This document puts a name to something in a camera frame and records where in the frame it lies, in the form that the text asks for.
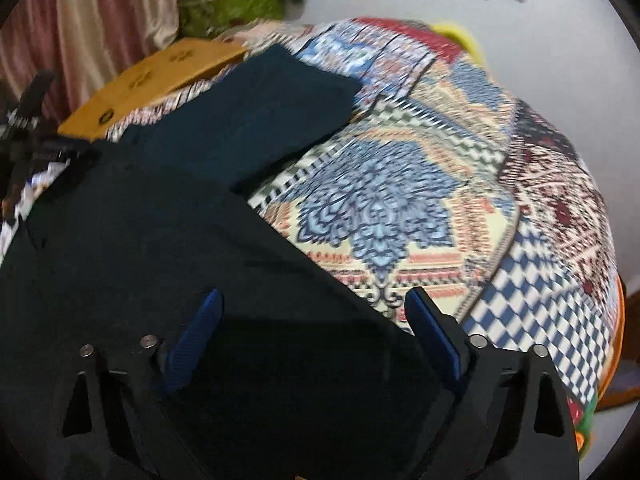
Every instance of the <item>orange box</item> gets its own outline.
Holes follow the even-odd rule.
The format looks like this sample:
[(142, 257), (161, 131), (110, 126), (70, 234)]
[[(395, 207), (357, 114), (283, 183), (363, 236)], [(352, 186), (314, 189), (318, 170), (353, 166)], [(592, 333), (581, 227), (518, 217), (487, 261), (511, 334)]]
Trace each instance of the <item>orange box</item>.
[(58, 127), (58, 133), (95, 140), (109, 126), (162, 96), (242, 61), (238, 44), (185, 38), (145, 57), (97, 91)]

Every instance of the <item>blue gripper pad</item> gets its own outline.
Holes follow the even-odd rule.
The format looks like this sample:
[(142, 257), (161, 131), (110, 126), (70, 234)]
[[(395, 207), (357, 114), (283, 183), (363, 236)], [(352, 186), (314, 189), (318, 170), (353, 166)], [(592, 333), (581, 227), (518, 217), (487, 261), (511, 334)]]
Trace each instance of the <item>blue gripper pad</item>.
[(404, 297), (404, 314), (444, 387), (455, 394), (464, 389), (468, 365), (465, 332), (451, 316), (442, 314), (421, 287)]
[(191, 382), (193, 371), (223, 314), (222, 295), (214, 289), (166, 356), (164, 393), (170, 395)]

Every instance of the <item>black cloth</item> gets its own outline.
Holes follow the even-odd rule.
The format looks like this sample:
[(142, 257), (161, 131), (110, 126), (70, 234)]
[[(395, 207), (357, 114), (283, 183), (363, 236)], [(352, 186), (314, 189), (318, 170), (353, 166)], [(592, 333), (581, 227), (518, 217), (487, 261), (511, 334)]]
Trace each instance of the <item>black cloth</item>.
[(36, 202), (0, 267), (0, 424), (42, 474), (51, 395), (87, 343), (165, 336), (217, 288), (225, 316), (164, 410), (220, 480), (403, 478), (441, 392), (415, 338), (211, 180), (98, 142)]
[(120, 143), (247, 195), (281, 160), (347, 124), (360, 88), (274, 45), (156, 124), (130, 126)]

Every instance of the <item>patterned bedsheet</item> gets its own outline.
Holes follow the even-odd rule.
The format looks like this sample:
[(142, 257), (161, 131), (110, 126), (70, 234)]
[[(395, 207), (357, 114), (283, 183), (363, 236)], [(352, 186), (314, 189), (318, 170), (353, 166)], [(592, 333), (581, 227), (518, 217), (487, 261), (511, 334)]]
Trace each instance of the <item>patterned bedsheet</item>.
[[(257, 213), (408, 332), (403, 297), (419, 285), (469, 334), (546, 345), (578, 441), (588, 438), (620, 296), (604, 200), (571, 142), (422, 23), (258, 22), (227, 39), (250, 55), (281, 43), (363, 82), (350, 126), (262, 186), (249, 200)], [(226, 72), (133, 111), (107, 138)], [(61, 170), (35, 177), (23, 216)]]

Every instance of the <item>striped curtain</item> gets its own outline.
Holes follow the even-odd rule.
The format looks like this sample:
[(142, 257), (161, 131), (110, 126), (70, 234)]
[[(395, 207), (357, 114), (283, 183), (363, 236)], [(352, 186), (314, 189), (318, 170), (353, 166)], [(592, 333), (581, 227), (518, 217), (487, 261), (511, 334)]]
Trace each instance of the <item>striped curtain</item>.
[(19, 96), (39, 69), (55, 70), (44, 113), (63, 121), (177, 29), (177, 0), (20, 0), (0, 29), (0, 78)]

